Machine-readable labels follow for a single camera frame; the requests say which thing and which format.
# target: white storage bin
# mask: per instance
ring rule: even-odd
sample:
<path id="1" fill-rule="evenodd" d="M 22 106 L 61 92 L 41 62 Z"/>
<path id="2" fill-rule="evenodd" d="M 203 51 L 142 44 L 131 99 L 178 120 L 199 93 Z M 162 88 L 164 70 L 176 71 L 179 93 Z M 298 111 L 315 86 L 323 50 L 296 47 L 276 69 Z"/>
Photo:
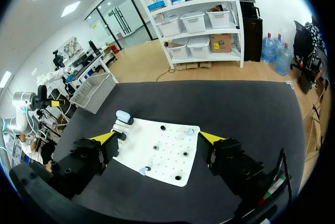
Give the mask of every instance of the white storage bin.
<path id="1" fill-rule="evenodd" d="M 202 11 L 193 11 L 182 15 L 180 19 L 188 33 L 197 33 L 206 30 L 204 16 L 205 13 Z"/>
<path id="2" fill-rule="evenodd" d="M 157 26 L 165 37 L 178 35 L 182 32 L 182 24 L 179 20 L 179 16 L 175 15 L 158 21 Z"/>
<path id="3" fill-rule="evenodd" d="M 70 102 L 96 114 L 114 87 L 115 82 L 109 73 L 90 76 L 75 91 Z"/>
<path id="4" fill-rule="evenodd" d="M 193 58 L 209 57 L 209 36 L 194 37 L 188 41 L 187 47 L 190 49 Z"/>
<path id="5" fill-rule="evenodd" d="M 230 11 L 206 12 L 213 28 L 229 28 Z"/>
<path id="6" fill-rule="evenodd" d="M 189 48 L 186 47 L 188 38 L 175 39 L 173 43 L 179 43 L 182 46 L 167 48 L 173 59 L 185 59 L 189 55 Z"/>

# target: black work surface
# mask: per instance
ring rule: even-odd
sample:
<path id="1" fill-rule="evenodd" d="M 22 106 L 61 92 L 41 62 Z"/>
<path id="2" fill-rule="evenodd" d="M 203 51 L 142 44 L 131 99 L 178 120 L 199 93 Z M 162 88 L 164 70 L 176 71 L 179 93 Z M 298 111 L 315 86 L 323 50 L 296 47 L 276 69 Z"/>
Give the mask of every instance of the black work surface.
<path id="1" fill-rule="evenodd" d="M 291 87 L 262 81 L 180 81 L 117 84 L 96 115 L 78 109 L 54 153 L 59 161 L 80 137 L 111 130 L 115 112 L 136 118 L 200 126 L 202 131 L 235 137 L 265 172 L 272 170 L 285 148 L 292 190 L 298 193 L 303 175 L 305 140 L 300 107 Z M 287 190 L 277 202 L 287 204 Z M 199 150 L 185 187 L 140 175 L 111 160 L 73 198 L 83 206 L 113 217 L 142 221 L 219 223 L 233 217 L 240 198 L 219 176 L 212 176 Z"/>

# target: blue water bottle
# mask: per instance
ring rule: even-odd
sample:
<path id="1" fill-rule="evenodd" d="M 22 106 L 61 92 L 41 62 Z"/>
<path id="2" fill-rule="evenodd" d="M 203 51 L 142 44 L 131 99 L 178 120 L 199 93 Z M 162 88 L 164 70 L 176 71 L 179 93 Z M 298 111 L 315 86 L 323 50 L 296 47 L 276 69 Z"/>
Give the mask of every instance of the blue water bottle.
<path id="1" fill-rule="evenodd" d="M 262 42 L 262 60 L 265 63 L 272 63 L 275 59 L 276 44 L 271 38 L 271 33 L 267 33 L 267 37 L 263 38 Z"/>
<path id="2" fill-rule="evenodd" d="M 282 35 L 281 34 L 278 34 L 278 38 L 275 38 L 273 39 L 274 40 L 274 43 L 276 45 L 276 48 L 275 48 L 275 51 L 274 51 L 274 60 L 276 61 L 276 58 L 278 56 L 278 50 L 280 48 L 283 48 L 285 47 L 285 44 L 284 42 L 282 41 Z"/>
<path id="3" fill-rule="evenodd" d="M 284 48 L 278 49 L 278 56 L 276 62 L 274 63 L 274 69 L 276 70 L 276 72 L 282 76 L 287 75 L 292 58 L 293 54 L 288 49 L 288 43 L 286 42 Z"/>

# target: glass wall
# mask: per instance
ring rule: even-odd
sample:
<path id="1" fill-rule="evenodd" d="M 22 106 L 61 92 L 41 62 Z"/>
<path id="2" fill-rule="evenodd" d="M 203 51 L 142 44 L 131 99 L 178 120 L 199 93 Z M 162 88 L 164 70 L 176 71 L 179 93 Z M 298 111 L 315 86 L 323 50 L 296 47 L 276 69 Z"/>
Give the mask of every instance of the glass wall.
<path id="1" fill-rule="evenodd" d="M 89 26 L 91 32 L 96 36 L 99 41 L 99 47 L 105 45 L 106 43 L 114 43 L 115 40 L 108 30 L 108 26 L 104 23 L 99 12 L 95 9 L 90 15 L 85 19 L 87 25 Z"/>
<path id="2" fill-rule="evenodd" d="M 144 22 L 146 23 L 146 26 L 147 26 L 147 28 L 149 29 L 150 34 L 151 34 L 151 36 L 152 36 L 152 39 L 157 39 L 156 32 L 155 32 L 155 30 L 153 29 L 153 26 L 152 26 L 152 24 L 151 24 L 151 22 L 150 22 L 149 17 L 147 16 L 146 11 L 144 10 L 144 7 L 142 6 L 141 1 L 140 1 L 140 0 L 133 0 L 133 1 L 134 1 L 134 3 L 135 3 L 136 7 L 138 8 L 138 11 L 139 11 L 139 13 L 141 14 L 141 16 L 142 16 Z M 144 1 L 145 1 L 146 4 L 148 4 L 148 5 L 157 2 L 156 0 L 144 0 Z"/>
<path id="3" fill-rule="evenodd" d="M 131 0 L 104 0 L 98 9 L 123 49 L 151 41 Z"/>

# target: white pegboard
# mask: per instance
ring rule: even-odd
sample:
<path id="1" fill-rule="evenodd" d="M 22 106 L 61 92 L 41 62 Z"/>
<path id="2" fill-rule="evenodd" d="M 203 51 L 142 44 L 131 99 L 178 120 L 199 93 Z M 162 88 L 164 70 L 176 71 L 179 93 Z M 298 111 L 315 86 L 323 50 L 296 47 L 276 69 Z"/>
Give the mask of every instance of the white pegboard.
<path id="1" fill-rule="evenodd" d="M 131 126 L 117 120 L 112 130 L 127 136 L 125 141 L 118 141 L 119 155 L 113 159 L 155 180 L 180 187 L 187 184 L 197 149 L 199 126 L 134 118 Z"/>

